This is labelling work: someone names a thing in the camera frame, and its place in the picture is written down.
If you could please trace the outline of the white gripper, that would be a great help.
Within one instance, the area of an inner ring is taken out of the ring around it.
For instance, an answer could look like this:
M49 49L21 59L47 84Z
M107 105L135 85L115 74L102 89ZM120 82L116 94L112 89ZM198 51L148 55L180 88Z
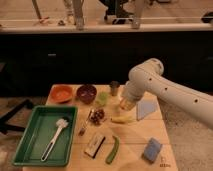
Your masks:
M120 104L123 106L135 105L142 98L143 94L143 90L138 88L131 81L127 81L121 94L122 100Z

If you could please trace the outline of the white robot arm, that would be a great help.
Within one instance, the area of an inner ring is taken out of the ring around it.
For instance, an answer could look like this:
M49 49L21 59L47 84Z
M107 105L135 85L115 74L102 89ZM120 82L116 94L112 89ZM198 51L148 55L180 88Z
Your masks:
M213 130L213 96L174 83L164 78L163 72L163 63L156 58L133 67L121 95L120 107L131 110L144 93L149 92L176 105Z

